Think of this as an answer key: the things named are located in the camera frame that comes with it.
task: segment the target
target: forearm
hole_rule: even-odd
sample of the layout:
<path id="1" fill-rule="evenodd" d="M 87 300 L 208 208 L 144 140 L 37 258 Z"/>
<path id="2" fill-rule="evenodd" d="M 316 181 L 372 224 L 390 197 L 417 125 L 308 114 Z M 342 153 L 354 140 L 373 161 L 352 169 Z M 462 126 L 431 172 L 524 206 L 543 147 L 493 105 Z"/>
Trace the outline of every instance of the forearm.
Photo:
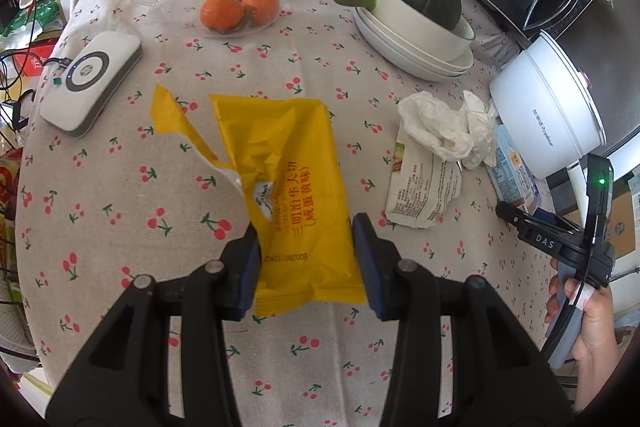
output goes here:
<path id="1" fill-rule="evenodd" d="M 588 355 L 578 361 L 578 388 L 575 394 L 575 410 L 582 411 L 600 392 L 613 370 L 618 365 L 620 355 L 615 338 L 598 350 L 597 356 Z"/>

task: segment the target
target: white bandage on finger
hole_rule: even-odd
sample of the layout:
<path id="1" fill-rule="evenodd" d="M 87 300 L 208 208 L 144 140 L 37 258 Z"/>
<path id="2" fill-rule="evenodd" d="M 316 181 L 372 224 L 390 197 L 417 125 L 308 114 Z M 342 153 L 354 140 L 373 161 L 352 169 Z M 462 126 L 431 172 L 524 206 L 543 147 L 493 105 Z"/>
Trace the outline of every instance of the white bandage on finger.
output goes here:
<path id="1" fill-rule="evenodd" d="M 569 304 L 573 304 L 575 302 L 575 296 L 577 295 L 579 289 L 580 289 L 580 283 L 578 283 L 578 285 L 575 287 L 574 294 L 571 296 L 571 300 L 569 301 Z M 578 299 L 578 304 L 577 304 L 577 308 L 579 310 L 584 311 L 584 305 L 587 304 L 587 301 L 591 298 L 594 291 L 596 291 L 596 288 L 594 288 L 590 284 L 587 284 L 587 283 L 584 284 L 584 288 L 582 288 L 582 293 L 580 294 L 580 299 Z"/>

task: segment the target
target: white plate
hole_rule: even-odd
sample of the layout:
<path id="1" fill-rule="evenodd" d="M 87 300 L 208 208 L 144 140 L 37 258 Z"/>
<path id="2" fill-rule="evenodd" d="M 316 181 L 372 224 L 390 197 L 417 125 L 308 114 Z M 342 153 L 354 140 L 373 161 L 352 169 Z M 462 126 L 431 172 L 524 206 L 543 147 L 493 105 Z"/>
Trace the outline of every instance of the white plate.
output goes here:
<path id="1" fill-rule="evenodd" d="M 401 50 L 403 55 L 407 55 L 412 61 L 418 64 L 423 64 L 429 70 L 436 71 L 437 73 L 450 76 L 451 74 L 461 74 L 468 71 L 474 64 L 474 54 L 470 48 L 466 48 L 465 51 L 450 62 L 440 60 L 433 55 L 428 54 L 424 50 L 417 48 L 410 42 L 404 40 L 401 36 L 389 29 L 380 22 L 369 11 L 356 8 L 363 22 L 369 26 L 369 28 L 376 33 L 383 41 L 389 44 L 391 47 Z"/>
<path id="2" fill-rule="evenodd" d="M 360 33 L 365 40 L 374 48 L 380 55 L 386 58 L 396 67 L 402 71 L 406 71 L 413 76 L 417 76 L 423 80 L 430 82 L 452 82 L 454 79 L 460 76 L 462 73 L 457 73 L 452 76 L 445 76 L 443 74 L 436 73 L 435 71 L 428 70 L 421 64 L 412 61 L 410 58 L 405 57 L 401 52 L 397 51 L 385 41 L 383 41 L 378 35 L 376 35 L 372 29 L 367 26 L 360 14 L 354 10 L 353 18 L 356 26 L 360 30 Z"/>

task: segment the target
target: white power bank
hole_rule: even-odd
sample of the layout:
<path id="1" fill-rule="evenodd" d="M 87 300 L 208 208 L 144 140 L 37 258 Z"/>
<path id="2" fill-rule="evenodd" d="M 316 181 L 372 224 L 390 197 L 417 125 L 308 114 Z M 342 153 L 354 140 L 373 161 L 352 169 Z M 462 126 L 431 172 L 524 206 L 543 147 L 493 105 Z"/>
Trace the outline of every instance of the white power bank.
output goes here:
<path id="1" fill-rule="evenodd" d="M 61 75 L 62 85 L 50 87 L 40 114 L 72 137 L 83 136 L 141 56 L 139 38 L 98 34 Z"/>

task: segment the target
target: tablecloth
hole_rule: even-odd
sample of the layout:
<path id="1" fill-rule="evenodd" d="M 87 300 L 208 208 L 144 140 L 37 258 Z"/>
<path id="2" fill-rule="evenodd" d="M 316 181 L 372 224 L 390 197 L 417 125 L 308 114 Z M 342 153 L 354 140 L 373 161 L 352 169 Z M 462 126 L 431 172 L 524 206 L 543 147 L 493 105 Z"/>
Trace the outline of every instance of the tablecloth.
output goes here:
<path id="1" fill-rule="evenodd" d="M 502 38 L 475 0 L 462 2 L 479 41 Z M 29 324 L 52 384 L 138 274 L 184 276 L 219 256 L 226 240 L 241 237 L 247 226 L 235 188 L 180 136 L 154 132 L 149 108 L 156 83 L 177 96 L 217 152 L 223 145 L 207 93 L 321 99 L 350 213 L 367 212 L 380 237 L 438 276 L 486 277 L 541 342 L 552 275 L 548 259 L 497 219 L 496 194 L 483 168 L 463 172 L 460 197 L 430 230 L 397 226 L 383 212 L 399 126 L 396 104 L 420 90 L 452 108 L 462 104 L 463 89 L 487 100 L 496 70 L 483 62 L 482 46 L 473 45 L 476 63 L 468 73 L 449 84 L 430 84 L 381 58 L 351 13 L 331 0 L 290 0 L 270 28 L 229 41 L 198 39 L 175 26 L 158 9 L 129 0 L 78 0 L 52 56 L 74 57 L 105 30 L 135 34 L 143 45 L 142 59 L 81 139 L 39 116 L 54 70 L 42 77 L 24 149 L 16 235 Z M 546 187 L 544 192 L 548 199 Z M 242 322 L 225 324 L 244 424 L 376 425 L 396 331 L 366 306 L 331 303 L 270 317 L 249 312 Z M 453 372 L 446 319 L 442 338 L 446 413 Z M 178 321 L 168 342 L 172 412 L 180 414 Z"/>

